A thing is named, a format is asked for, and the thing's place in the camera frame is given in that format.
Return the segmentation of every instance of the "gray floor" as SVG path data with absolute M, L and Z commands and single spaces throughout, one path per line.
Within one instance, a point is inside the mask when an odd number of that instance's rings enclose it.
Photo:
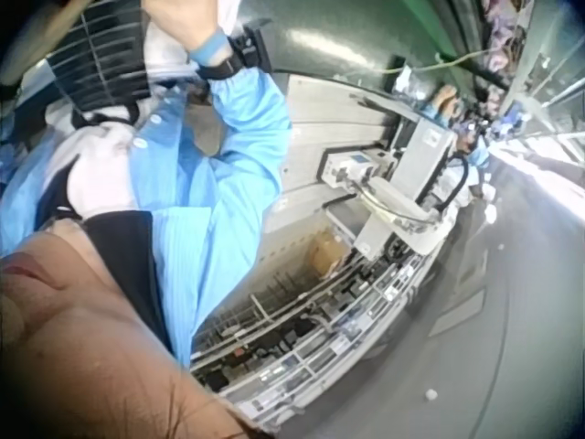
M 582 413 L 584 229 L 528 177 L 504 171 L 498 186 L 496 224 L 466 212 L 418 305 L 281 438 L 568 437 Z

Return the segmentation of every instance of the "factory floor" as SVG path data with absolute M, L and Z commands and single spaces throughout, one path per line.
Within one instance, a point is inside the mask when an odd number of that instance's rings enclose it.
M 462 55 L 478 44 L 478 35 L 462 37 L 461 24 L 450 4 L 473 9 L 473 0 L 247 0 L 239 19 L 243 23 L 269 18 L 263 29 L 273 67 L 380 88 L 395 56 L 411 66 L 435 64 L 438 51 Z M 477 31 L 478 14 L 463 26 Z M 437 81 L 469 86 L 471 77 L 462 70 L 436 70 L 424 75 Z
M 555 187 L 500 172 L 496 223 L 464 212 L 418 306 L 279 437 L 552 439 L 578 428 L 585 230 Z

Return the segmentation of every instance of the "shirt button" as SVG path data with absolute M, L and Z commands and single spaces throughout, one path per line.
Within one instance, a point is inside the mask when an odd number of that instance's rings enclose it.
M 140 137 L 136 137 L 133 141 L 133 144 L 137 148 L 146 148 L 148 146 L 148 142 L 146 142 L 144 139 L 141 139 Z

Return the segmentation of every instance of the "lips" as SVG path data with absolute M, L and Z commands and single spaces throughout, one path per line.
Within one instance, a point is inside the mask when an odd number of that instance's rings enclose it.
M 54 289 L 60 289 L 61 285 L 45 270 L 30 254 L 18 252 L 0 260 L 0 269 L 4 274 L 14 274 L 35 279 Z

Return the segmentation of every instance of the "black watch strap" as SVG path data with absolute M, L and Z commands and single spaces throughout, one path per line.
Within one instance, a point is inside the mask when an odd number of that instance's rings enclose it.
M 204 80 L 226 80 L 244 67 L 236 52 L 221 64 L 214 67 L 199 66 L 197 74 Z

